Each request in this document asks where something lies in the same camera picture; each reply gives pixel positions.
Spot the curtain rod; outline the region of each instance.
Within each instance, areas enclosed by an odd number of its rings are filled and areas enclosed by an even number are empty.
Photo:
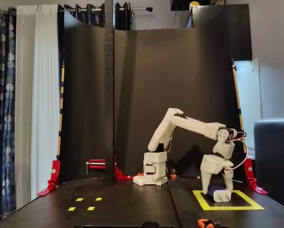
[[[98,8],[98,9],[91,9],[92,12],[101,12],[101,8]],[[152,7],[135,7],[135,8],[131,8],[131,10],[133,11],[139,11],[139,10],[146,10],[148,12],[152,12]],[[75,12],[75,9],[68,9],[69,12]],[[86,12],[87,9],[79,9],[78,10],[79,12]],[[1,15],[3,14],[8,14],[7,11],[0,11],[0,17]]]

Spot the white robotic arm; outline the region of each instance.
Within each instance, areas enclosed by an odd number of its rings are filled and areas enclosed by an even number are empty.
[[[167,149],[170,147],[173,132],[176,127],[199,133],[213,140],[217,144],[213,148],[216,155],[204,155],[201,163],[201,177],[203,193],[207,194],[208,185],[212,174],[218,174],[224,167],[231,167],[233,164],[228,160],[232,157],[234,143],[229,141],[237,136],[237,131],[228,129],[219,123],[204,123],[183,115],[179,109],[169,108],[163,121],[156,129],[150,140],[148,150],[144,155],[144,173],[135,176],[134,183],[143,186],[144,184],[162,185],[167,182],[165,173]],[[233,171],[224,170],[223,177],[226,187],[233,190]]]

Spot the curtain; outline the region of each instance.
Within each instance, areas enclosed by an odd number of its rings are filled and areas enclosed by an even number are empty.
[[[58,5],[37,10],[31,129],[31,198],[48,186],[59,137]]]
[[[0,16],[0,213],[16,208],[14,166],[16,10]]]
[[[86,8],[81,8],[78,4],[75,5],[75,8],[65,5],[65,10],[74,10],[70,13],[81,22],[84,22],[89,25],[104,27],[105,26],[105,4],[103,3],[99,8],[101,12],[93,12],[92,9],[95,9],[91,4],[88,4]],[[120,6],[119,3],[115,5],[115,29],[118,30],[132,30],[132,9],[130,2],[125,2],[123,6]]]
[[[15,177],[16,206],[31,200],[30,150],[34,37],[37,6],[17,7],[16,39],[16,109],[15,109]]]

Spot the red clamp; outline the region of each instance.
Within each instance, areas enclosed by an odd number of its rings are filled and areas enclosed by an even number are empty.
[[[48,187],[45,190],[37,193],[38,196],[45,196],[57,188],[59,177],[60,161],[53,161],[51,179],[48,180]]]
[[[91,159],[88,161],[88,167],[90,169],[106,169],[106,160],[105,159]],[[133,177],[125,176],[123,171],[119,170],[117,167],[117,162],[114,158],[114,178],[118,180],[132,180]]]
[[[246,182],[248,186],[260,195],[265,195],[268,192],[257,186],[257,179],[254,177],[252,159],[248,158],[244,162]]]

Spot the gray chair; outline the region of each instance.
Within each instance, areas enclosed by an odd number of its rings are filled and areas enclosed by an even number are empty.
[[[256,122],[254,136],[258,186],[284,206],[284,118]]]

